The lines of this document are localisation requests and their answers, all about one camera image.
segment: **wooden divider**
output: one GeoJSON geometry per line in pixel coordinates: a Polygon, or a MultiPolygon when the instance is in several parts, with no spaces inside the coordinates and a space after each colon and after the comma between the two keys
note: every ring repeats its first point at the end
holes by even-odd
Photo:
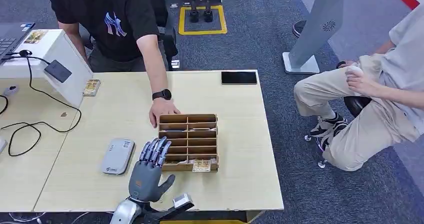
{"type": "Polygon", "coordinates": [[[217,120],[214,114],[160,116],[159,138],[172,142],[162,169],[191,171],[191,160],[214,159],[210,169],[218,170],[217,120]]]}

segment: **smartwatch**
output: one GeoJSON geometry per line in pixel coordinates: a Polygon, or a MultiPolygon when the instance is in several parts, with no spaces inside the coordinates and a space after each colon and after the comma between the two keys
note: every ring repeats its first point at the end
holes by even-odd
{"type": "Polygon", "coordinates": [[[164,98],[166,100],[170,100],[172,98],[171,91],[169,89],[164,89],[160,92],[153,93],[151,96],[153,100],[156,98],[164,98]]]}

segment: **card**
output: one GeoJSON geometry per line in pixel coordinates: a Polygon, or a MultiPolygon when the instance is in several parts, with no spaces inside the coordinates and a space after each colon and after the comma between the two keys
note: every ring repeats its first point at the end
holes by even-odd
{"type": "Polygon", "coordinates": [[[47,30],[33,30],[29,37],[25,40],[25,44],[37,44],[47,33],[47,30]]]}
{"type": "Polygon", "coordinates": [[[83,96],[96,96],[97,90],[100,86],[100,80],[89,80],[85,86],[83,96]]]}
{"type": "Polygon", "coordinates": [[[211,160],[194,160],[193,172],[210,172],[211,160]]]}

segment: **light wooden tabletop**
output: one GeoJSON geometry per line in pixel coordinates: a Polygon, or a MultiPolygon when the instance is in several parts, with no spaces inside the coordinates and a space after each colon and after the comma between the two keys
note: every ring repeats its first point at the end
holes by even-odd
{"type": "MultiPolygon", "coordinates": [[[[0,79],[0,94],[9,86],[19,86],[18,92],[8,97],[8,108],[0,115],[0,127],[18,122],[45,121],[55,128],[68,129],[76,111],[30,89],[28,83],[29,79],[0,79]]],[[[33,86],[48,93],[53,92],[44,79],[34,79],[33,86]]],[[[52,95],[63,100],[59,93],[52,95]]],[[[0,98],[0,109],[5,103],[0,98]]],[[[2,130],[0,135],[9,142],[12,133],[21,126],[2,130]]],[[[6,147],[0,154],[1,212],[33,210],[66,137],[66,134],[55,132],[43,124],[36,127],[42,133],[42,138],[30,152],[10,157],[6,147]]],[[[37,137],[37,132],[30,127],[20,130],[13,139],[11,153],[27,150],[37,137]]]]}
{"type": "MultiPolygon", "coordinates": [[[[149,123],[146,73],[98,73],[95,97],[85,97],[79,126],[67,135],[35,211],[113,211],[128,197],[132,168],[144,144],[157,137],[149,123]],[[107,175],[100,163],[113,138],[135,141],[124,175],[107,175]]],[[[168,72],[182,113],[218,116],[219,170],[174,172],[173,186],[153,207],[163,210],[183,192],[193,210],[283,209],[260,85],[223,86],[220,71],[168,72]]]]}

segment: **black smartphone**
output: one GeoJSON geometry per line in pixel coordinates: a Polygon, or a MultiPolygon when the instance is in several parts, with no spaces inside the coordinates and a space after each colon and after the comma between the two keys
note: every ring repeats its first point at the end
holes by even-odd
{"type": "Polygon", "coordinates": [[[255,85],[256,72],[221,72],[223,85],[255,85]]]}

